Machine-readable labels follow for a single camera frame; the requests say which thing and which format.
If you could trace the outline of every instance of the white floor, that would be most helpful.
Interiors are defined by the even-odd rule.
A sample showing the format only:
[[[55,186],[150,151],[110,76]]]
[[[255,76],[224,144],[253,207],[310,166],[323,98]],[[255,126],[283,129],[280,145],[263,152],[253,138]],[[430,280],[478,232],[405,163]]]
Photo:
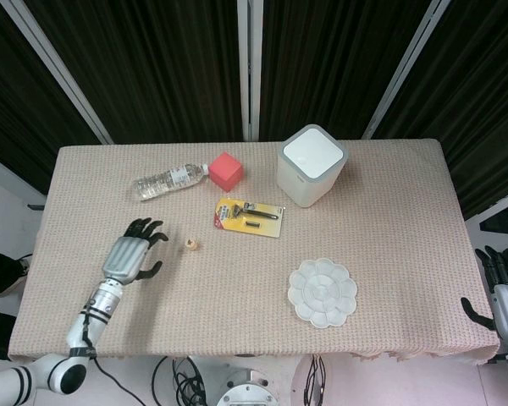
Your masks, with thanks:
[[[0,251],[13,257],[22,256],[33,248],[40,212],[28,211],[23,202],[0,188]],[[7,298],[0,298],[0,311],[16,315],[22,287]],[[397,362],[386,356],[361,361],[347,354],[326,356],[328,387],[324,405],[392,405],[392,406],[508,406],[508,372],[505,364],[476,367],[453,359],[418,357]],[[150,382],[156,357],[134,359],[101,359],[102,366],[135,392],[147,405],[152,401]],[[0,370],[10,367],[0,361]],[[302,404],[303,376],[306,365],[301,364],[294,379],[294,406]],[[164,363],[157,378],[157,395],[165,406],[174,405],[174,393],[165,390],[170,382],[169,367]],[[134,405],[136,401],[120,391],[91,362],[83,387],[73,395],[62,397],[41,390],[29,405],[101,406]]]

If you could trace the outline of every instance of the red cube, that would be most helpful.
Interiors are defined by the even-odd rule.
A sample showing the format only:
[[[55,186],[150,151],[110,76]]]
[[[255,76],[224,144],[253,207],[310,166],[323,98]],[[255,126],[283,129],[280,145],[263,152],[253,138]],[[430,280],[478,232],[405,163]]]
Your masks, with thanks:
[[[243,166],[230,154],[224,152],[209,165],[209,178],[229,192],[243,177]]]

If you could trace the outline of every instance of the white box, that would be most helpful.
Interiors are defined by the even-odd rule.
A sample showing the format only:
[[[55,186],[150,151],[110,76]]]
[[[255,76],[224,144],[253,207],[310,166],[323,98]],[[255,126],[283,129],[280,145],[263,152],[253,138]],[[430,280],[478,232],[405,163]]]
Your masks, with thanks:
[[[282,144],[277,184],[298,206],[312,206],[333,187],[347,159],[344,146],[309,124]]]

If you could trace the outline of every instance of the knit tablecloth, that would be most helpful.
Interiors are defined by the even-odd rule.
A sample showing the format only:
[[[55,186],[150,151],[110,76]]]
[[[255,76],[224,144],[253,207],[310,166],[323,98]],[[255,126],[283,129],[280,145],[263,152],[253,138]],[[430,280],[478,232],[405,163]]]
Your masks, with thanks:
[[[113,243],[138,217],[162,219],[167,243],[147,255],[97,344],[102,356],[350,352],[403,358],[467,352],[482,362],[499,340],[468,320],[467,296],[490,314],[456,193],[434,140],[342,141],[350,159],[304,209],[277,186],[279,143],[72,146],[60,150],[19,317],[13,357],[68,353],[66,334]],[[245,178],[226,194],[210,180],[136,202],[132,182],[227,151]],[[216,229],[222,196],[285,206],[278,239]],[[201,248],[184,249],[187,239]],[[305,259],[345,265],[357,310],[318,330],[295,315],[288,277]]]

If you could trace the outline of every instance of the water bottle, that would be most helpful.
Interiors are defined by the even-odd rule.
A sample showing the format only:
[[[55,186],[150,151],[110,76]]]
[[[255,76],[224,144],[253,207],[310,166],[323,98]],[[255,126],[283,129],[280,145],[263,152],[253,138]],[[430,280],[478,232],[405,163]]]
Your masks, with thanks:
[[[173,190],[184,189],[199,183],[209,174],[206,163],[194,165],[187,163],[174,167],[164,173],[147,176],[134,182],[134,197],[137,200],[149,200]]]

